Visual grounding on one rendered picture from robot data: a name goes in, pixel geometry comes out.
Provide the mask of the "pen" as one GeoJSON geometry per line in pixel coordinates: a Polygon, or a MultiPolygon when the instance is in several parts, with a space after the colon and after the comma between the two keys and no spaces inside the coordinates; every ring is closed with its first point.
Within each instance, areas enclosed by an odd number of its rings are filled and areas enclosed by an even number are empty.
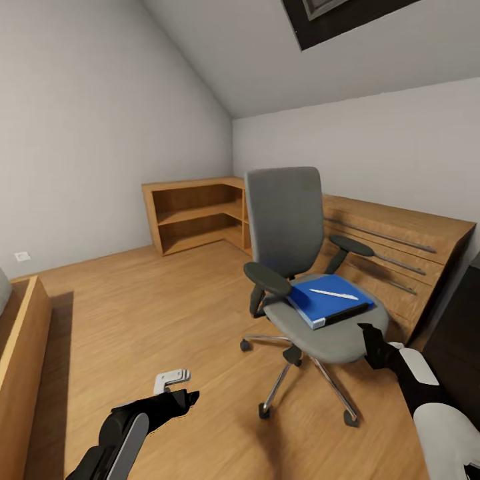
{"type": "Polygon", "coordinates": [[[329,292],[325,292],[325,291],[318,291],[318,290],[312,290],[312,289],[311,289],[311,291],[314,291],[314,292],[317,292],[317,293],[326,294],[326,295],[333,295],[333,296],[337,296],[337,297],[344,297],[344,298],[347,298],[347,299],[357,300],[357,298],[354,297],[354,296],[352,296],[352,295],[329,293],[329,292]]]}

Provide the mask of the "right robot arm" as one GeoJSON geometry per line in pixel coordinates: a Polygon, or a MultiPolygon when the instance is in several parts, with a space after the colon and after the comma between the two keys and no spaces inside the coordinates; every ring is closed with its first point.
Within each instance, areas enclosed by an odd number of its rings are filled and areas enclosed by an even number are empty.
{"type": "Polygon", "coordinates": [[[436,376],[433,363],[403,343],[384,342],[372,323],[357,325],[363,328],[369,365],[399,374],[430,480],[480,480],[480,432],[436,376]]]}

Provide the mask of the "swivel chair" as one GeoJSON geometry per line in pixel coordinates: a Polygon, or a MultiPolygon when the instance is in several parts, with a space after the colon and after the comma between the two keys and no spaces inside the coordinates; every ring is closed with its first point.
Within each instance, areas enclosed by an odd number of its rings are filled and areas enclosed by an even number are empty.
{"type": "Polygon", "coordinates": [[[383,303],[368,289],[346,280],[374,302],[371,309],[312,329],[285,296],[292,285],[335,274],[348,252],[372,257],[374,250],[362,242],[342,235],[329,240],[339,246],[324,273],[298,274],[310,270],[323,246],[323,206],[321,179],[316,167],[278,167],[244,172],[253,261],[243,266],[255,283],[251,292],[251,316],[266,316],[284,336],[243,335],[242,351],[249,349],[248,339],[291,344],[283,351],[287,364],[281,371],[268,399],[259,404],[260,419],[268,419],[269,406],[292,364],[300,367],[304,353],[345,405],[344,423],[357,427],[357,415],[321,365],[342,364],[367,357],[363,328],[358,323],[372,323],[385,336],[389,314],[383,303]]]}

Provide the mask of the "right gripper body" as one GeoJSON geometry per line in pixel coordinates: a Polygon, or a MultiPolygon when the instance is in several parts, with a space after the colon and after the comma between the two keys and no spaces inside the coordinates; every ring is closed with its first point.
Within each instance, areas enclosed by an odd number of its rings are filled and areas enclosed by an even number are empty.
{"type": "Polygon", "coordinates": [[[385,345],[390,345],[389,343],[384,342],[382,331],[376,328],[364,329],[363,337],[367,350],[367,360],[369,362],[369,365],[373,369],[389,368],[381,362],[379,357],[380,348],[384,347],[385,345]]]}

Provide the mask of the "folder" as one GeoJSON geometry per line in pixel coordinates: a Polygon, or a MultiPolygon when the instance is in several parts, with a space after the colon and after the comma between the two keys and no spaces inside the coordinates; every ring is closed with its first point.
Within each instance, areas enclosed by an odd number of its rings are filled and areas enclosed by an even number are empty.
{"type": "Polygon", "coordinates": [[[285,298],[312,329],[366,311],[374,305],[370,298],[336,274],[292,285],[291,294],[285,298]],[[317,293],[311,289],[352,295],[357,300],[317,293]]]}

